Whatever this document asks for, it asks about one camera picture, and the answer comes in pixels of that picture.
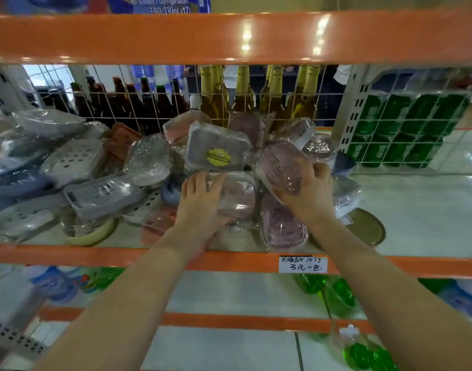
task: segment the hand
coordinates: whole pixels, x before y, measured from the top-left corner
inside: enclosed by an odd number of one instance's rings
[[[173,229],[176,234],[186,237],[186,243],[194,247],[194,250],[190,250],[192,255],[204,241],[231,221],[217,214],[220,191],[226,177],[225,173],[217,175],[210,190],[207,190],[206,171],[195,173],[183,183]]]
[[[301,165],[301,190],[290,194],[286,189],[274,187],[274,192],[292,213],[306,226],[317,221],[336,220],[332,199],[332,176],[327,164],[312,165],[306,159],[297,159]]]

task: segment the wire mesh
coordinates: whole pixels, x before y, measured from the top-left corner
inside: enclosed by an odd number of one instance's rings
[[[46,78],[53,80],[55,75],[50,75],[47,65],[40,67],[44,68],[43,74],[48,74]],[[184,67],[184,74],[181,77],[183,89],[179,94],[173,93],[173,83],[166,76],[159,78],[156,74],[154,77],[148,77],[146,80],[148,92],[146,93],[145,89],[140,87],[140,78],[135,78],[131,71],[125,70],[124,65],[87,65],[87,67],[98,85],[110,82],[109,76],[115,75],[119,77],[123,88],[129,83],[134,84],[136,93],[121,92],[110,85],[102,86],[101,90],[90,87],[89,91],[72,91],[67,83],[64,83],[65,79],[59,78],[57,70],[54,70],[58,77],[57,83],[53,82],[57,92],[55,88],[47,92],[41,88],[38,89],[42,97],[52,99],[52,104],[46,103],[46,105],[81,114],[108,126],[122,122],[142,135],[146,135],[162,132],[162,125],[166,121],[184,111],[180,109],[176,101],[177,96],[188,107],[197,109],[202,95],[210,98],[221,95],[220,92],[202,93],[199,66]],[[307,93],[303,97],[297,94],[298,66],[283,65],[283,69],[280,100],[284,109],[282,115],[285,117],[278,116],[275,122],[288,120],[293,115],[296,106],[306,96],[316,99],[313,114],[309,115],[315,125],[332,128],[346,89],[346,86],[335,80],[337,66],[321,66],[315,93]],[[268,96],[270,91],[267,88],[264,92],[264,86],[268,86],[265,84],[265,79],[266,66],[249,66],[249,86],[244,89],[243,93],[245,109],[249,103],[255,112],[259,111],[262,99]],[[222,86],[227,87],[229,102],[228,104],[225,101],[222,102],[221,122],[222,119],[227,120],[228,111],[233,110],[234,99],[238,95],[235,89],[236,82],[234,75],[222,77]],[[159,85],[166,87],[165,93],[163,87],[158,87]],[[356,173],[472,174],[472,129],[463,130],[461,127],[455,127],[464,114],[464,110],[472,106],[472,68],[398,69],[384,73],[374,83],[365,83],[365,85],[370,86],[369,95],[374,95],[375,91],[381,91],[379,95],[381,105],[378,114],[372,119],[363,119],[362,112],[358,119],[353,120],[355,135],[345,152],[354,157],[358,165]],[[431,105],[431,109],[424,109],[424,112],[428,114],[427,117],[413,117],[409,112],[416,113],[413,108],[423,95],[433,95],[436,101]],[[461,96],[464,100],[453,109],[452,115],[449,118],[435,117],[437,109],[443,108],[446,97],[454,95]],[[404,106],[397,107],[397,110],[393,110],[395,104],[391,104],[395,96],[406,100]],[[148,111],[146,110],[147,102],[152,103],[148,106]],[[374,123],[368,135],[358,132],[364,121]],[[405,126],[408,124],[406,121],[409,121],[411,125],[416,125],[415,132],[406,132]]]

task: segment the person's right hand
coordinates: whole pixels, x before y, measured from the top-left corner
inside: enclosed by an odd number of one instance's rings
[[[284,188],[274,192],[292,213],[306,226],[317,221],[336,220],[332,199],[332,176],[327,164],[312,165],[307,159],[297,159],[301,165],[301,190],[293,195]]]

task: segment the orange price rail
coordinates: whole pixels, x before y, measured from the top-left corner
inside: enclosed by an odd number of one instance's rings
[[[470,66],[472,9],[0,16],[0,63],[312,62]]]
[[[83,309],[76,307],[43,307],[39,312],[40,320],[54,322],[71,322],[78,318]],[[338,319],[339,327],[353,324],[364,333],[375,333],[368,320]],[[230,330],[264,330],[264,331],[307,331],[329,333],[332,320],[323,318],[281,318],[243,315],[184,314],[165,313],[161,325],[225,328]]]
[[[129,267],[148,249],[0,244],[0,263]],[[415,277],[472,279],[471,258],[389,256],[390,261]],[[264,252],[208,251],[188,264],[189,271],[278,273],[279,254]],[[329,260],[328,274],[338,274]]]

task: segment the person's left hand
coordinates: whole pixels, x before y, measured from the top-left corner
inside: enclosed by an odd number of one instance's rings
[[[184,181],[173,230],[186,237],[193,256],[200,245],[231,219],[217,214],[220,191],[227,174],[220,173],[207,190],[207,172],[199,172]]]

